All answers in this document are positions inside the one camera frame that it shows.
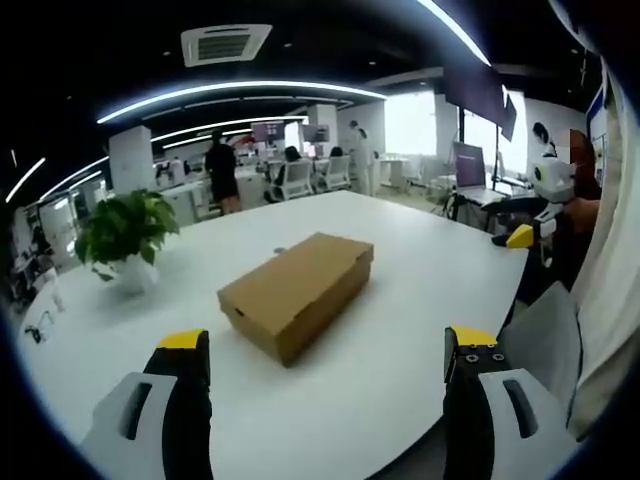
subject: black ceiling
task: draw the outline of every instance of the black ceiling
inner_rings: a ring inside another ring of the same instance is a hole
[[[585,109],[600,66],[563,29],[546,2],[437,0],[494,64],[532,67],[534,75],[505,76],[529,96]],[[230,2],[102,2],[14,5],[5,17],[1,55],[7,125],[0,145],[0,187],[12,186],[40,157],[44,166],[15,197],[34,200],[69,173],[104,155],[110,135],[133,123],[165,133],[203,123],[281,115],[309,103],[244,101],[143,116],[221,97],[331,92],[283,89],[204,94],[133,112],[113,124],[96,119],[155,93],[227,80],[312,80],[367,88],[383,77],[441,66],[466,47],[417,0],[233,0]],[[186,68],[180,33],[212,25],[267,23],[273,30],[251,62]],[[377,89],[393,93],[419,82]],[[18,168],[13,167],[14,149]]]

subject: box lid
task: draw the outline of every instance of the box lid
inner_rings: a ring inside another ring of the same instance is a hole
[[[242,315],[272,334],[345,275],[372,261],[373,245],[316,233],[220,290]]]

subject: white flower pot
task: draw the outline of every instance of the white flower pot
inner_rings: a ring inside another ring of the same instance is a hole
[[[117,281],[130,294],[147,293],[158,283],[158,270],[145,262],[140,254],[129,255],[126,260],[113,264]]]

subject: air conditioning vent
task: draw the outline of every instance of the air conditioning vent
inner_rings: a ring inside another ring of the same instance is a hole
[[[187,67],[253,60],[271,25],[221,25],[182,32],[182,54]]]

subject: cardboard box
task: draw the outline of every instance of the cardboard box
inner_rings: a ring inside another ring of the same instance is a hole
[[[218,292],[220,308],[285,366],[369,280],[373,245],[316,233]]]

